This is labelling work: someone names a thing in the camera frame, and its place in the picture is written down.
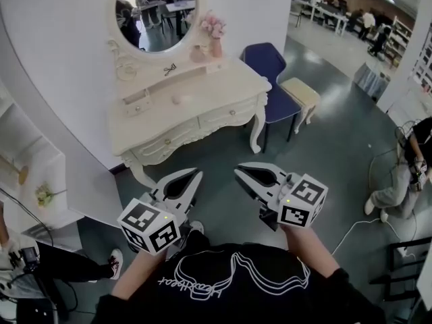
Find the white sneaker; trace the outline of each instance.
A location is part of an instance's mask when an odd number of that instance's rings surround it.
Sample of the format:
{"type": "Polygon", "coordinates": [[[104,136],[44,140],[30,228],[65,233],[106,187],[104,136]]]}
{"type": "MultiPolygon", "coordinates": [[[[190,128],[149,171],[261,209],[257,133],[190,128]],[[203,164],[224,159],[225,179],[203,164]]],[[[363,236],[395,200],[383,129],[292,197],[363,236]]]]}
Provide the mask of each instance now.
{"type": "Polygon", "coordinates": [[[194,230],[198,230],[202,235],[204,235],[204,225],[200,221],[192,221],[190,222],[190,226],[192,229],[190,230],[189,234],[194,230]]]}
{"type": "Polygon", "coordinates": [[[123,266],[123,254],[121,250],[118,248],[114,249],[113,252],[111,252],[108,262],[114,272],[114,275],[111,277],[111,279],[119,279],[120,271],[122,270],[123,266]]]}
{"type": "Polygon", "coordinates": [[[386,213],[384,209],[381,209],[381,212],[379,213],[379,218],[381,219],[382,223],[385,223],[389,219],[389,214],[386,213]]]}
{"type": "Polygon", "coordinates": [[[373,209],[375,208],[375,205],[372,203],[371,197],[367,200],[366,204],[364,204],[364,213],[369,216],[373,209]]]}

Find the round mirror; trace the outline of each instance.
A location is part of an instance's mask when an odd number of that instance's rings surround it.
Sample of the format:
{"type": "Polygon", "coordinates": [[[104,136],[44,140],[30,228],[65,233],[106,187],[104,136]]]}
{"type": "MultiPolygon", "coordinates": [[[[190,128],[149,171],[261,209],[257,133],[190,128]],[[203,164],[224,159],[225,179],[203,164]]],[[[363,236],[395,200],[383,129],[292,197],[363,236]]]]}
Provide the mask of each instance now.
{"type": "Polygon", "coordinates": [[[189,31],[195,0],[117,0],[115,16],[123,36],[141,51],[174,47],[189,31]]]}

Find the drawer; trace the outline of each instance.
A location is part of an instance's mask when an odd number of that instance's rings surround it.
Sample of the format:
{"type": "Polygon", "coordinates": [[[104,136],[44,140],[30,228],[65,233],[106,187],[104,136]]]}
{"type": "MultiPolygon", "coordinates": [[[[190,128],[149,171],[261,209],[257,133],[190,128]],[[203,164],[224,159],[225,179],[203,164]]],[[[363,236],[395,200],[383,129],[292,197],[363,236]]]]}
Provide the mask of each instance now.
{"type": "Polygon", "coordinates": [[[132,149],[136,158],[143,164],[158,164],[164,161],[169,154],[182,146],[191,134],[199,130],[198,119],[194,118],[176,126],[154,140],[132,149]]]}
{"type": "Polygon", "coordinates": [[[240,125],[248,122],[255,114],[257,98],[248,99],[233,105],[215,109],[198,117],[200,127],[214,128],[230,125],[240,125]]]}

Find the mirror frame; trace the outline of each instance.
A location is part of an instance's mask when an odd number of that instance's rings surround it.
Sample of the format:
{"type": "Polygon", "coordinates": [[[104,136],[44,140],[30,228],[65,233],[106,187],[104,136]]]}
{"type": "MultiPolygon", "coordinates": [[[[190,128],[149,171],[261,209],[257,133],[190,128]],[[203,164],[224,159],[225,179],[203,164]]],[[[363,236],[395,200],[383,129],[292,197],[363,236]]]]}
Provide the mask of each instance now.
{"type": "Polygon", "coordinates": [[[131,45],[128,40],[123,36],[120,28],[117,25],[117,19],[115,16],[115,2],[116,0],[108,0],[107,6],[107,25],[109,33],[113,40],[118,44],[119,48],[126,53],[129,53],[134,58],[143,62],[155,62],[155,61],[167,61],[167,58],[178,56],[183,52],[189,53],[191,47],[194,45],[194,40],[198,38],[199,25],[196,23],[196,19],[207,12],[207,5],[205,0],[195,0],[195,21],[190,26],[189,31],[185,36],[173,47],[160,52],[149,53],[141,51],[134,45],[131,45]]]}

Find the vanity table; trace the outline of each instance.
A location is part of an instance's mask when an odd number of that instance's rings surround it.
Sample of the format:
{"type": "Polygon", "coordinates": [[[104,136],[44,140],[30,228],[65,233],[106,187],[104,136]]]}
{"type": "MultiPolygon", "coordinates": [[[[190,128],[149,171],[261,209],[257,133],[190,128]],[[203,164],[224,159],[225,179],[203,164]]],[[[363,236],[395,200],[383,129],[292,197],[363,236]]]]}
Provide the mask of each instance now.
{"type": "Polygon", "coordinates": [[[195,11],[186,36],[158,53],[133,47],[116,27],[113,13],[107,16],[118,91],[108,114],[113,154],[149,188],[156,183],[143,166],[164,162],[182,145],[222,127],[244,125],[254,117],[250,147],[254,153],[261,150],[257,138],[271,85],[239,59],[207,53],[204,61],[193,62],[192,48],[209,44],[200,28],[205,0],[196,0],[195,11]]]}

